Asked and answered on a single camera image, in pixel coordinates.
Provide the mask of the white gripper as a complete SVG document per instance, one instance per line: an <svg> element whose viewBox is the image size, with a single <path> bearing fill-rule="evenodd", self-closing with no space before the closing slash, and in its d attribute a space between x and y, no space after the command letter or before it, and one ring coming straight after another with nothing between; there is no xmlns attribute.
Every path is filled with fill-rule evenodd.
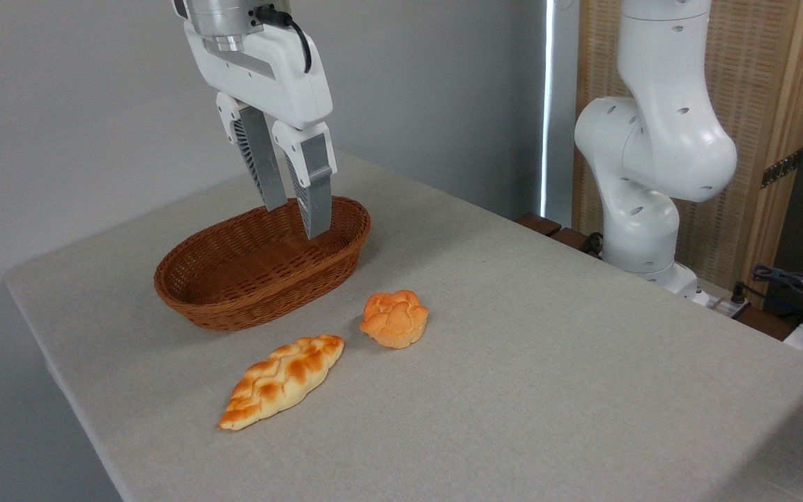
<svg viewBox="0 0 803 502"><path fill-rule="evenodd" d="M217 50L188 20L184 29L205 82L220 91L216 103L227 139L238 147L266 210L287 203L268 114L279 120L272 134L286 156L308 239L327 232L337 159L329 127L322 123L332 112L332 98L315 42L307 38L312 66L306 73L293 29L265 26L246 35L239 52Z"/></svg>

